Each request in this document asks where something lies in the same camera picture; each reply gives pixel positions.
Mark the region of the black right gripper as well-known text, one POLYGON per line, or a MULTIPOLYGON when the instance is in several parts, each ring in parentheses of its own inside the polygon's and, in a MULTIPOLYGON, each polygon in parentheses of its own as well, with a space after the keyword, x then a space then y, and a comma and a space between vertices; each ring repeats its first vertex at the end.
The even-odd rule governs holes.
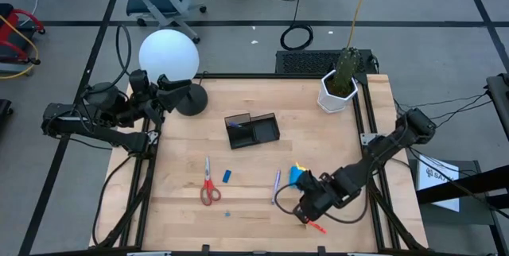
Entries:
POLYGON ((293 208, 293 214, 302 223, 313 223, 337 201, 338 195, 328 173, 322 173, 317 179, 307 170, 298 178, 296 187, 303 195, 293 208))

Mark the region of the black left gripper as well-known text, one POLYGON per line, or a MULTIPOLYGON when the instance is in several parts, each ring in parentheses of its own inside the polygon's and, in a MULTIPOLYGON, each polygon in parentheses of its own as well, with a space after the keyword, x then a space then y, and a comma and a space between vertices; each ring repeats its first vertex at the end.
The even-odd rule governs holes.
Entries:
POLYGON ((147 71, 137 70, 137 104, 144 118, 154 124, 163 124, 164 110, 171 112, 189 93, 191 80, 170 81, 165 74, 157 79, 157 85, 151 83, 147 71))

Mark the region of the blue sticky note pad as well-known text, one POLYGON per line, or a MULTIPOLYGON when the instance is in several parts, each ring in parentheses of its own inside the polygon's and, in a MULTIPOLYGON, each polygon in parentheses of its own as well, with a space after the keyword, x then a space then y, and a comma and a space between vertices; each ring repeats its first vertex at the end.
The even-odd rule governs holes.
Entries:
POLYGON ((289 184, 292 188, 296 188, 298 178, 302 173, 306 172, 307 170, 308 169, 306 167, 301 166, 298 163, 295 163, 295 165, 290 167, 289 184))

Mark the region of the lavender ballpoint pen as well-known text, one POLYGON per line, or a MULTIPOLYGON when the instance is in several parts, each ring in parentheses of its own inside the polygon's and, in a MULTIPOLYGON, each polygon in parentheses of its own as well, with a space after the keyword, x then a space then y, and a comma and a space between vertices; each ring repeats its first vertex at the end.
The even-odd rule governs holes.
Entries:
POLYGON ((275 180, 274 180, 272 196, 271 196, 271 204, 272 205, 275 205, 275 198, 276 198, 276 193, 278 191, 278 186, 279 186, 280 180, 281 180, 281 173, 282 173, 281 170, 277 169, 275 180))

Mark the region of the black mesh desk organizer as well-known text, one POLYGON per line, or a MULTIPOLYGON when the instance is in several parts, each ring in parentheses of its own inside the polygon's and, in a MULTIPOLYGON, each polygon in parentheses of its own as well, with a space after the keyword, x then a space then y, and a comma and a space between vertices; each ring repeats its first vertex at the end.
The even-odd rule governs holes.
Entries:
POLYGON ((224 119, 231 149, 274 142, 280 139, 280 130, 274 113, 252 117, 249 113, 224 119))

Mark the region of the red handled scissors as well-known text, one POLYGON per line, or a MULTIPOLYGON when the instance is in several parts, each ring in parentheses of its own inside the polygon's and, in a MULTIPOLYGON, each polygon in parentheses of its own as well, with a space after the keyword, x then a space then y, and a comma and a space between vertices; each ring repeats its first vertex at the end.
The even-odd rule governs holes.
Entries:
POLYGON ((209 157, 205 159, 205 176, 204 184, 200 190, 200 199, 205 206, 210 206, 214 201, 219 201, 221 199, 221 192, 212 182, 209 157))

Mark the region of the white globe table lamp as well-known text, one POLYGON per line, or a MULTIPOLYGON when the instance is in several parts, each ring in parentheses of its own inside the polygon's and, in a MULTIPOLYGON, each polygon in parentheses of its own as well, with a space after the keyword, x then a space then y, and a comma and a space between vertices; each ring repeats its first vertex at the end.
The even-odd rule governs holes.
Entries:
MULTIPOLYGON (((161 74, 170 81, 192 81, 198 72, 200 56, 190 37, 173 29, 160 29, 142 42, 138 62, 151 82, 156 83, 161 74)), ((199 83, 192 82, 189 87, 189 93, 176 106, 185 116, 197 115, 208 105, 208 94, 199 83)))

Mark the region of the white hexagonal plant pot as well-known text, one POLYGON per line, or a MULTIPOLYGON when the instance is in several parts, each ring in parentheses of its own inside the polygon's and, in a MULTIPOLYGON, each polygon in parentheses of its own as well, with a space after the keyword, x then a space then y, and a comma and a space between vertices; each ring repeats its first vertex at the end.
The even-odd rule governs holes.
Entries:
POLYGON ((326 87, 326 81, 330 79, 335 73, 335 70, 331 70, 321 79, 321 89, 317 99, 317 104, 322 108, 323 111, 328 114, 336 113, 345 109, 358 93, 358 87, 354 77, 352 77, 350 81, 352 92, 349 93, 346 97, 338 97, 330 93, 326 87))

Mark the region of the black perforated metal box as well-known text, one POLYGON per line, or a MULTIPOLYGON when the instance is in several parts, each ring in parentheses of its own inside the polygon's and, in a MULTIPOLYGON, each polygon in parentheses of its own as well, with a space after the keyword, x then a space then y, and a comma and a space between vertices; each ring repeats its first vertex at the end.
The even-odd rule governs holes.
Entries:
MULTIPOLYGON (((369 49, 359 50, 362 64, 359 72, 377 74, 379 64, 369 49)), ((325 75, 334 69, 340 58, 340 50, 303 50, 303 51, 277 51, 276 74, 325 75)))

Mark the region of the white printed paper sheet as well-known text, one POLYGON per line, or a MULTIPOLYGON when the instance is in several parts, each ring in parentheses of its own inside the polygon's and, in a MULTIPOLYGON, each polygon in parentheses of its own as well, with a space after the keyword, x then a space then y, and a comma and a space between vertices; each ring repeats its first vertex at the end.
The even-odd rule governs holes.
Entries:
POLYGON ((449 180, 458 180, 459 176, 460 169, 457 166, 423 154, 418 155, 417 190, 446 184, 449 180))

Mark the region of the green cactus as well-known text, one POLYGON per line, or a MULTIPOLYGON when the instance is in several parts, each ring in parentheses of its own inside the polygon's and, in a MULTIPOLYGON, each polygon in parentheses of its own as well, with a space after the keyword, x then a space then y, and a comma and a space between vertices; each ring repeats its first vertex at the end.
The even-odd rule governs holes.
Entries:
POLYGON ((330 82, 331 92, 339 97, 347 97, 352 92, 352 77, 360 62, 357 48, 345 48, 340 54, 336 65, 336 72, 330 82))

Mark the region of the dark grey side stand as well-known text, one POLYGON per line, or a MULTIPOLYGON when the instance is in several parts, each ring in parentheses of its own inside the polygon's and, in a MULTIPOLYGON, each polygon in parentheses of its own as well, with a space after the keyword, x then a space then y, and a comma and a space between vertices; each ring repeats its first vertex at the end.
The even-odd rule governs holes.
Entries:
MULTIPOLYGON (((414 186, 417 189, 417 160, 409 160, 412 170, 414 186)), ((478 173, 476 161, 452 161, 445 160, 445 163, 455 165, 459 170, 473 170, 478 173)), ((455 212, 447 208, 441 208, 434 204, 419 204, 422 220, 425 223, 442 223, 454 225, 493 225, 494 221, 491 212, 479 201, 471 196, 461 197, 459 199, 460 211, 455 212)))

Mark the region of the red and black cart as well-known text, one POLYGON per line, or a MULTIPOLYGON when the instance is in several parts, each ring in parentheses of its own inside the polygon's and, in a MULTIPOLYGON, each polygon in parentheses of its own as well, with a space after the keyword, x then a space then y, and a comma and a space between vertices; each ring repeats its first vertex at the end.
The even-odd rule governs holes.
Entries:
POLYGON ((33 14, 0 3, 0 80, 29 76, 41 63, 33 35, 46 29, 33 14))

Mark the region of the black metal beam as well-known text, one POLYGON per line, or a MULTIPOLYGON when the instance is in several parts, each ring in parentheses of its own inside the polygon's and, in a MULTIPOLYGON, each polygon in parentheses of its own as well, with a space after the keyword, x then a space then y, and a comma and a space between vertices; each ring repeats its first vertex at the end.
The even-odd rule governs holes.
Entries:
POLYGON ((493 209, 509 208, 509 165, 418 190, 417 197, 420 204, 427 204, 503 188, 507 190, 506 194, 488 197, 488 204, 492 205, 493 209))

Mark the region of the black aluminium table frame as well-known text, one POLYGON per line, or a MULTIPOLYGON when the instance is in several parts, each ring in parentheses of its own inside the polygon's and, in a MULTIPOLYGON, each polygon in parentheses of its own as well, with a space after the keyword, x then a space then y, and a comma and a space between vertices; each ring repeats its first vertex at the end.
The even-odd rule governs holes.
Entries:
POLYGON ((268 74, 218 76, 202 82, 208 105, 199 115, 167 114, 157 150, 146 217, 135 215, 127 242, 145 250, 328 251, 374 252, 379 243, 391 246, 385 217, 374 222, 365 199, 332 209, 317 224, 327 234, 300 223, 290 214, 299 192, 286 188, 272 205, 277 169, 280 182, 298 163, 315 175, 333 172, 360 157, 356 115, 364 105, 326 114, 317 104, 317 79, 290 79, 268 74), (280 139, 231 149, 224 119, 249 113, 274 113, 280 139), (202 204, 205 159, 221 199, 202 204), (222 181, 231 170, 227 183, 222 181))

